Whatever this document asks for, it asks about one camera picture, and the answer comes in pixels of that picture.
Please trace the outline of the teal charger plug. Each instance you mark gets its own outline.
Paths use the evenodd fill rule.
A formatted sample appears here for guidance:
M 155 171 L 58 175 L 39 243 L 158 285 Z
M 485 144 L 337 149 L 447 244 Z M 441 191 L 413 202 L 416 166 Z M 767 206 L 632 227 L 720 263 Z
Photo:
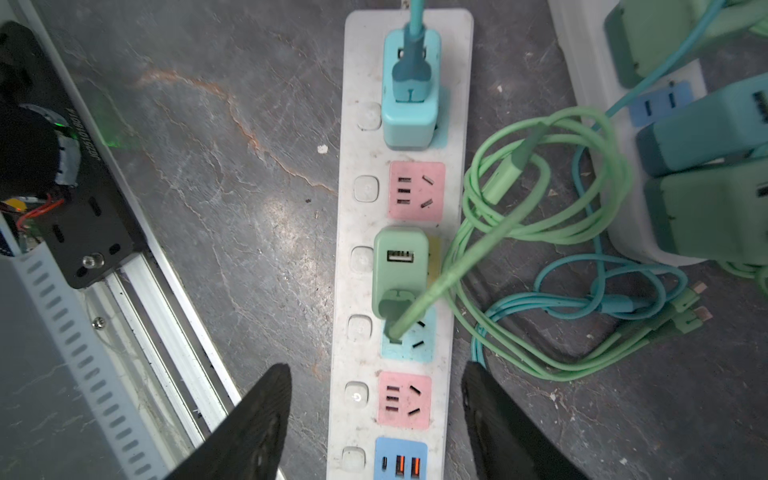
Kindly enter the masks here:
M 756 75 L 694 99 L 683 81 L 638 97 L 629 106 L 639 129 L 644 171 L 662 177 L 767 144 L 767 75 Z
M 432 142 L 440 104 L 440 34 L 409 25 L 391 31 L 384 44 L 381 115 L 392 150 L 424 150 Z

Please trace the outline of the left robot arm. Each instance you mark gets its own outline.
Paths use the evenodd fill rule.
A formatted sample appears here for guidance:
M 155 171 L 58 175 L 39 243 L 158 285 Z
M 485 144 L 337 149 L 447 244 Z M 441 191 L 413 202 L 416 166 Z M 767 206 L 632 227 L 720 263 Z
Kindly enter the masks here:
M 78 135 L 63 117 L 32 104 L 1 104 L 3 199 L 74 186 L 81 158 Z

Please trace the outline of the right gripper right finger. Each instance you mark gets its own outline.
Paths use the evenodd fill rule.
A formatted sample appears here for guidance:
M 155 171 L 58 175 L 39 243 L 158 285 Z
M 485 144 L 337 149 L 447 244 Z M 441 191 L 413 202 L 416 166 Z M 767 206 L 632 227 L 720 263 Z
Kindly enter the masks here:
M 480 363 L 461 381 L 473 460 L 480 479 L 584 479 Z

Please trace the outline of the green charger plug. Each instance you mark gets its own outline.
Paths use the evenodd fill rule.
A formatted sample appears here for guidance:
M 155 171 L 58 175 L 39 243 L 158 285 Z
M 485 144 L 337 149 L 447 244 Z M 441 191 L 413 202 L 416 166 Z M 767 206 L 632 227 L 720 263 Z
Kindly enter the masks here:
M 374 239 L 372 311 L 397 321 L 427 288 L 429 241 L 416 227 L 390 226 Z
M 679 49 L 709 1 L 620 1 L 604 30 L 620 85 L 631 89 Z M 727 1 L 701 37 L 670 69 L 724 46 L 767 17 L 765 1 Z
M 650 179 L 644 195 L 661 250 L 705 260 L 767 263 L 766 158 Z

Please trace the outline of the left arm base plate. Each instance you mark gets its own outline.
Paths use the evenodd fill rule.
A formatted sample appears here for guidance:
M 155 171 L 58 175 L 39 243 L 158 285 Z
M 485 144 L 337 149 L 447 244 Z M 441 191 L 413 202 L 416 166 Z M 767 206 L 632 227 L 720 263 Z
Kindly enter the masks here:
M 1 197 L 42 201 L 33 224 L 75 289 L 146 238 L 48 55 L 26 26 L 1 25 Z

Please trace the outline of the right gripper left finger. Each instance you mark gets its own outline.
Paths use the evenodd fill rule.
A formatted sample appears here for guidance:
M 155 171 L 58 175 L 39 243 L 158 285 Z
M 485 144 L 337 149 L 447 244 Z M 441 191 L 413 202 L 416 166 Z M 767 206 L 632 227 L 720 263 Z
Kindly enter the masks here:
M 170 479 L 275 479 L 288 430 L 292 376 L 271 366 Z

